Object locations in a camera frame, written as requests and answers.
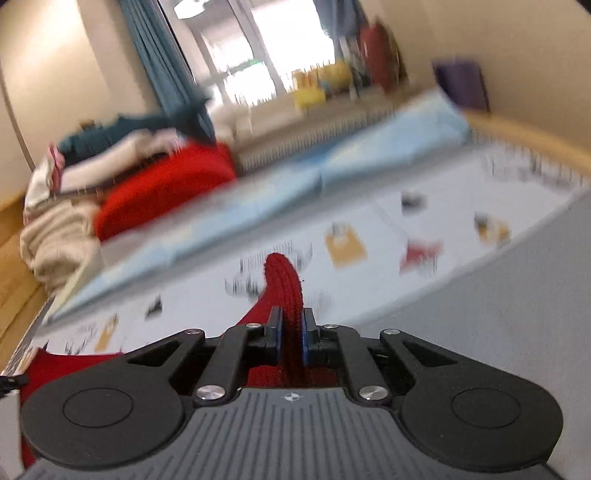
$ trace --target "blue curtain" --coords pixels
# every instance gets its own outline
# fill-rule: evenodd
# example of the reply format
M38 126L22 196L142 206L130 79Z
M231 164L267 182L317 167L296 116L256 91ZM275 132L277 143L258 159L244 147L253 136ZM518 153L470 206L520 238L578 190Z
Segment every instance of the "blue curtain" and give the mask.
M314 0L320 25L335 44L335 53L341 56L340 37L356 37L367 24L367 17L359 0Z
M120 0L135 48L166 113L196 107L196 121L214 139L207 94L197 85L156 0Z

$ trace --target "gray gripper base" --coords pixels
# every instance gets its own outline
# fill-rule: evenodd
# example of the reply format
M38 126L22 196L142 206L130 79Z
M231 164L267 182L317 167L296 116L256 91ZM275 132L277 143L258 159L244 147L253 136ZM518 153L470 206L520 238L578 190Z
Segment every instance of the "gray gripper base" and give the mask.
M38 461L23 480L556 480L544 465L474 473L414 447L383 408L341 388L245 388L225 406L200 408L166 448L131 465L73 471Z

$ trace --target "dark teal clothing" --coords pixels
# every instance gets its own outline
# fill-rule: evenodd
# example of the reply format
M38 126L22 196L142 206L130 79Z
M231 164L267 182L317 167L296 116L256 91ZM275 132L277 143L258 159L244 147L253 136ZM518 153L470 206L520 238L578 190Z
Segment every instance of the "dark teal clothing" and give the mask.
M211 144L215 139L199 123L199 116L204 110L205 105L201 103L184 106L171 115L161 113L137 118L120 115L114 124L80 131L62 140L57 148L66 159L66 167L71 167L103 153L135 130L147 129L155 132L164 128L176 128L193 140Z

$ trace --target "red knitted fabric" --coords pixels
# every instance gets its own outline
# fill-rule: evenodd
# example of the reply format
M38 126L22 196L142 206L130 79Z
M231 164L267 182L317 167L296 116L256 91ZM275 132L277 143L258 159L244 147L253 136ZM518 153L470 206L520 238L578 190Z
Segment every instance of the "red knitted fabric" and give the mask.
M226 145L192 143L116 186L95 218L96 236L107 240L235 179Z
M283 349L278 367L251 368L249 387L332 387L336 385L334 371L326 368L307 369L302 362L300 319L303 299L300 279L290 261L281 254L271 254L265 262L265 293L238 322L267 323L274 306L284 312ZM44 384L77 372L83 368L110 360L116 355L52 355L39 351L27 369L29 383L21 390L21 405ZM22 441L22 462L25 468L34 463L27 443Z

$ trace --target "bed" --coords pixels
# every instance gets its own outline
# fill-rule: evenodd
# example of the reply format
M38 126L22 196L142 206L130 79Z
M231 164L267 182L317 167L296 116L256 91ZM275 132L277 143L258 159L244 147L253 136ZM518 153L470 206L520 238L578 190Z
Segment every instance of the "bed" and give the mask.
M427 97L108 242L103 271L43 312L12 366L27 348L86 355L187 328L220 335L280 252L319 324L395 327L548 389L564 413L550 465L588 480L591 158Z

